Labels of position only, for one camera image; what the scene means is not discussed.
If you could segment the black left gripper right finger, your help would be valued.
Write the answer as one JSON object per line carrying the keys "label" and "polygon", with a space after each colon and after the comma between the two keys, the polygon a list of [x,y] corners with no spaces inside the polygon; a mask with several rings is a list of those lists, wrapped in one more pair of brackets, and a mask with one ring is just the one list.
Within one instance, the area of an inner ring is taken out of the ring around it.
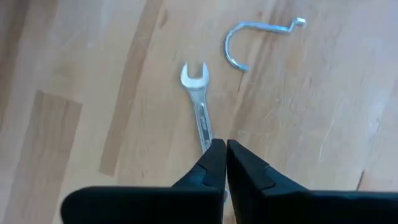
{"label": "black left gripper right finger", "polygon": [[397,192],[309,190],[235,140],[226,167],[237,224],[398,224]]}

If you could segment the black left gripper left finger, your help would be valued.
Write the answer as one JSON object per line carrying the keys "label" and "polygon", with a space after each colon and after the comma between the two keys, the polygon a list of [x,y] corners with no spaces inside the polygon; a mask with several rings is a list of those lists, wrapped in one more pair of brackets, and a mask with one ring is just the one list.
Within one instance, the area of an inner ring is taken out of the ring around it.
{"label": "black left gripper left finger", "polygon": [[62,202],[63,224],[222,224],[226,144],[210,148],[171,187],[85,187]]}

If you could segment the silver open-end wrench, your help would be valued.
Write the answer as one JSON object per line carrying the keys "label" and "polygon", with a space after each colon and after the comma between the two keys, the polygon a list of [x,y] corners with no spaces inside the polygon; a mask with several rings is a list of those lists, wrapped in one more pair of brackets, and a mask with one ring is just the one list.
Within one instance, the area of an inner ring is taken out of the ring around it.
{"label": "silver open-end wrench", "polygon": [[213,138],[206,102],[206,90],[209,82],[210,75],[205,63],[201,66],[201,77],[199,78],[190,77],[188,74],[188,63],[183,64],[180,72],[180,83],[187,90],[192,101],[202,157],[174,186],[217,187],[219,203],[224,205],[229,196],[228,190],[225,189],[226,145],[223,140]]}

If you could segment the silver metal peg hook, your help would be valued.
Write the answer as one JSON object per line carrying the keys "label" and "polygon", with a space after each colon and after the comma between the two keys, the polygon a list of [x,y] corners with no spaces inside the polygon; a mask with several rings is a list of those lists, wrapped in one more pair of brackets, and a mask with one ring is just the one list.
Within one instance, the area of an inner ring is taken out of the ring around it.
{"label": "silver metal peg hook", "polygon": [[236,61],[229,50],[230,41],[235,33],[242,29],[256,29],[280,34],[289,34],[293,32],[296,27],[304,27],[306,23],[306,19],[301,17],[296,17],[295,19],[293,19],[288,27],[267,24],[264,22],[242,21],[235,25],[232,29],[230,29],[226,34],[226,37],[224,39],[224,56],[226,57],[229,64],[232,65],[234,68],[242,72],[247,72],[249,70],[249,67]]}

